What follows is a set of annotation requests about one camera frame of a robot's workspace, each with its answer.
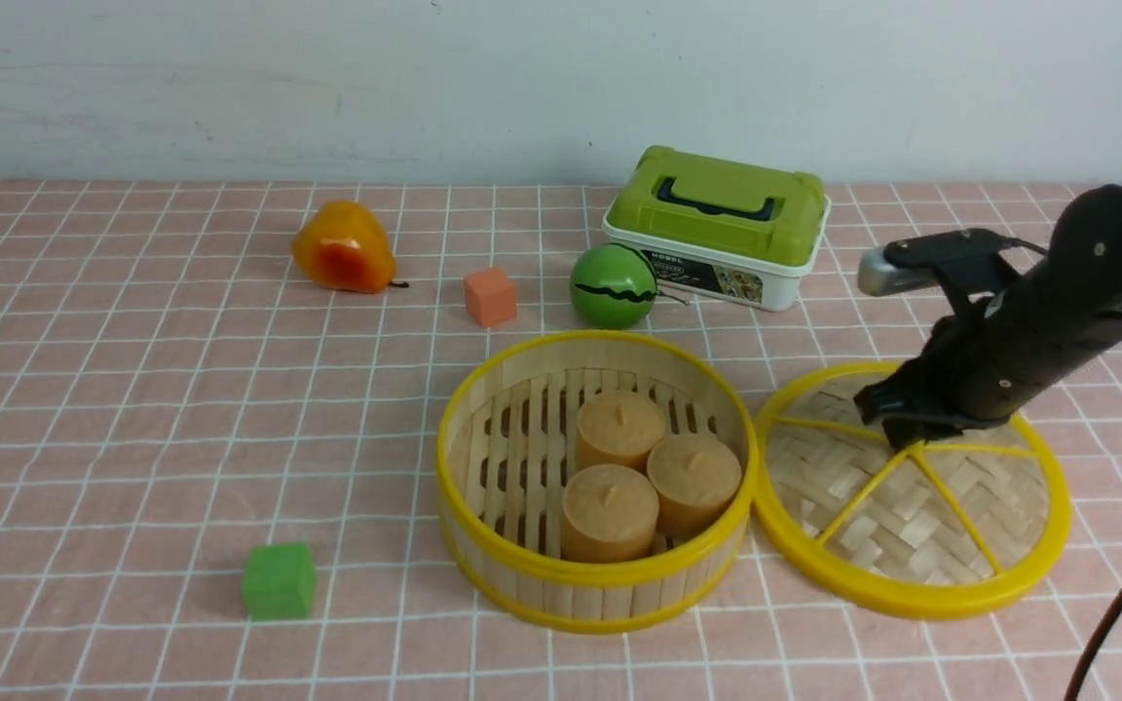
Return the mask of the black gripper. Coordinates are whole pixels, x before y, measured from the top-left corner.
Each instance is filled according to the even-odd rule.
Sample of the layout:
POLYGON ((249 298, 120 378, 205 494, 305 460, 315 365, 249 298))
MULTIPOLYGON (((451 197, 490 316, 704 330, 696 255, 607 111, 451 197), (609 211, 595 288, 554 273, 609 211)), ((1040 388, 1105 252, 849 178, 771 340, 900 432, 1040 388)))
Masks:
POLYGON ((1107 311, 1068 299, 1034 268, 904 365, 901 385, 881 379, 853 402, 864 425, 882 421, 890 448, 904 450, 1006 422, 1105 350, 1107 311))

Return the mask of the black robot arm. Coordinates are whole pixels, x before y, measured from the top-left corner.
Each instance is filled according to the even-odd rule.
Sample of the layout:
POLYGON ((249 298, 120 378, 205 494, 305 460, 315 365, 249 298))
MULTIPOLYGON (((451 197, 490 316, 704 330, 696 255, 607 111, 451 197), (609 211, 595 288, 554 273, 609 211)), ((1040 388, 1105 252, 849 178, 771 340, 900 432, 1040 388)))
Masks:
POLYGON ((854 403, 891 448, 999 427, 1122 342, 1122 186, 1066 205, 1043 256, 1023 274, 1015 237, 962 228, 896 240, 861 257, 858 285, 885 297, 936 287, 950 314, 914 358, 854 403))

